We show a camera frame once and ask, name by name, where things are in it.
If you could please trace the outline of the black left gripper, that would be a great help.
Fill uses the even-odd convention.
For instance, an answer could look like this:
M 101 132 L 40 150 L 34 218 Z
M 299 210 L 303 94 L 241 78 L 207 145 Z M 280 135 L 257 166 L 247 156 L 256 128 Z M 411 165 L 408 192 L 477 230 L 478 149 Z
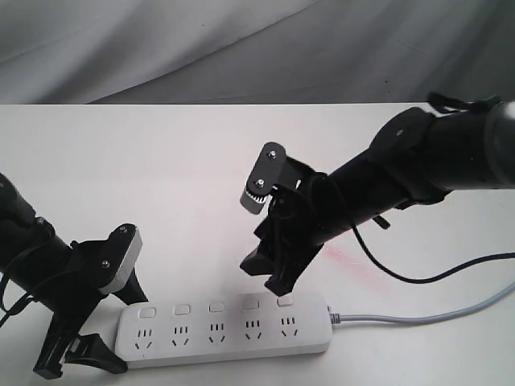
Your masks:
M 81 327 L 106 297 L 90 285 L 87 277 L 87 264 L 93 262 L 102 245 L 99 240 L 73 242 L 64 271 L 35 293 L 35 298 L 53 312 L 33 367 L 33 372 L 47 380 L 62 376 L 63 363 L 89 366 L 110 374 L 128 371 L 127 363 L 109 349 L 99 334 L 80 334 Z M 123 288 L 113 295 L 127 306 L 148 302 L 135 269 Z

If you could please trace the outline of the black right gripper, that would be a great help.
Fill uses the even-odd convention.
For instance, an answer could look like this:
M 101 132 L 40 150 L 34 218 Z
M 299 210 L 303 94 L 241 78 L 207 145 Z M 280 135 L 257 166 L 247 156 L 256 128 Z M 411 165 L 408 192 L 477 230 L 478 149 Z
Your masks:
M 270 276 L 265 287 L 278 297 L 293 291 L 327 241 L 354 225 L 348 201 L 329 176 L 292 159 L 301 177 L 295 188 L 274 187 L 266 218 L 254 231 L 258 245 L 240 263 L 250 276 Z

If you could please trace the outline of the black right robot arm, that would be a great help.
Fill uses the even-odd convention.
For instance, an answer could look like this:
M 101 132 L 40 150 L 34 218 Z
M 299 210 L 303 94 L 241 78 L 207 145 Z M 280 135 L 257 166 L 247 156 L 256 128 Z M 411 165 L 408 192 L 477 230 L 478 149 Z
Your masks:
M 289 294 L 326 242 L 370 220 L 388 228 L 389 210 L 434 205 L 453 191 L 513 188 L 513 102 L 435 92 L 427 101 L 430 111 L 400 112 L 366 150 L 329 174 L 267 142 L 240 199 L 248 212 L 265 214 L 241 269 L 266 276 L 273 294 Z

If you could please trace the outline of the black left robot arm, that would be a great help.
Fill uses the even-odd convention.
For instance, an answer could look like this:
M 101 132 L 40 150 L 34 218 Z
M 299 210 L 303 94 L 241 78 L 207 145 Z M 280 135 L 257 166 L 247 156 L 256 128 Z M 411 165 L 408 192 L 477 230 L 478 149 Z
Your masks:
M 117 226 L 104 240 L 66 244 L 15 185 L 1 177 L 1 289 L 14 282 L 25 292 L 11 307 L 1 307 L 1 321 L 32 302 L 52 312 L 34 373 L 58 379 L 65 363 L 127 372 L 126 362 L 98 333 L 81 335 L 80 329 L 109 295 L 126 305 L 146 302 L 135 273 L 141 249 L 140 232 L 130 223 Z

